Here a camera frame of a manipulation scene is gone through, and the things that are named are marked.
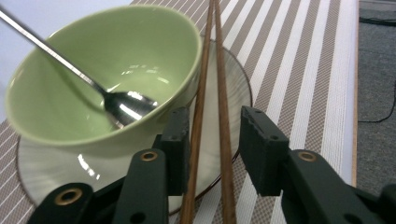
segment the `black cable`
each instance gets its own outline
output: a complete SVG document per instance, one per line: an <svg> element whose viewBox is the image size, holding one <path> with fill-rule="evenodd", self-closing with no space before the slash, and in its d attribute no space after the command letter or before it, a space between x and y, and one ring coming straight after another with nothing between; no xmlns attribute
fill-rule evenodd
<svg viewBox="0 0 396 224"><path fill-rule="evenodd" d="M390 110L389 114L383 118L383 119L379 119L379 120L358 120L358 122L360 123L380 123L388 118L390 118L390 116L392 116L393 114L393 110L395 109L396 106L396 80L393 86L393 106L392 109Z"/></svg>
<svg viewBox="0 0 396 224"><path fill-rule="evenodd" d="M378 18L359 17L359 22L375 24L375 25L396 26L396 20L381 20Z"/></svg>

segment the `table runner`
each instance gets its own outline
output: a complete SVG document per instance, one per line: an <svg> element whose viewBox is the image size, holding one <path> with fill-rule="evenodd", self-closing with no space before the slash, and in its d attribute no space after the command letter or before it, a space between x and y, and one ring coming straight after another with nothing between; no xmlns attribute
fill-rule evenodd
<svg viewBox="0 0 396 224"><path fill-rule="evenodd" d="M140 0L189 16L203 34L208 0ZM254 107L290 138L314 150L350 183L357 1L221 0L224 47L244 66ZM0 224L25 223L35 207L18 178L18 135L0 125ZM238 158L233 165L238 223L283 223L279 199L256 194ZM194 223L221 223L220 183L196 202ZM170 223L178 223L178 214Z"/></svg>

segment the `spoon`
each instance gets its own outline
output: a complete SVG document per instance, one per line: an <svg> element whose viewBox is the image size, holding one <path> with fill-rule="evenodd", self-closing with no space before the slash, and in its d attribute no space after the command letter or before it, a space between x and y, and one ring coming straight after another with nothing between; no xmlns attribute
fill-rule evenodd
<svg viewBox="0 0 396 224"><path fill-rule="evenodd" d="M67 67L75 75L85 81L85 83L98 91L103 96L105 111L107 112L109 118L120 129L130 123L142 119L145 115L147 115L150 111L158 106L157 102L136 91L106 91L92 78L88 77L81 70L76 68L76 66L73 65L70 61L66 60L64 56L61 56L58 52L56 52L56 50L53 49L48 43L40 39L40 37L38 37L37 35L34 35L34 33L30 31L26 26L23 26L21 22L18 22L14 18L12 18L9 13L6 13L4 9L1 8L1 6L0 18L3 19L12 28L21 33L23 36L25 36L27 39L36 44L38 47L43 49L59 63Z"/></svg>

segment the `green bowl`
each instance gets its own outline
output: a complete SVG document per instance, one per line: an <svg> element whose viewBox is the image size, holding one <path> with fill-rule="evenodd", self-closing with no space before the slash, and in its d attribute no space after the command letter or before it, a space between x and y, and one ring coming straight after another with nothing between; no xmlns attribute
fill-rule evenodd
<svg viewBox="0 0 396 224"><path fill-rule="evenodd" d="M197 90L202 43L185 15L166 7L129 6L76 21L48 42L109 91L138 91L159 102L117 130L99 93L35 49L7 88L7 118L22 137L54 147L149 147L169 111Z"/></svg>

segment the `wooden chopstick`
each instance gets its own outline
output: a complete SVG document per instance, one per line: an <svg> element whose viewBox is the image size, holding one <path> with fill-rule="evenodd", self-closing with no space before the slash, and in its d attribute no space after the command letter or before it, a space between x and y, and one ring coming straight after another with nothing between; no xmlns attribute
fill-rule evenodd
<svg viewBox="0 0 396 224"><path fill-rule="evenodd" d="M212 30L213 0L209 2L207 11L204 49L201 61L201 75L198 83L198 91L195 100L195 110L191 129L191 156L190 156L190 178L188 189L183 195L183 203L180 211L180 223L192 223L194 218L195 189L198 173L199 150L201 146L202 122L204 114L205 90L207 65L209 62L210 33Z"/></svg>
<svg viewBox="0 0 396 224"><path fill-rule="evenodd" d="M219 88L219 135L221 165L221 198L223 223L236 223L235 198L233 196L233 159L231 152L230 123L228 116L227 86L223 55L219 0L215 0L216 56Z"/></svg>

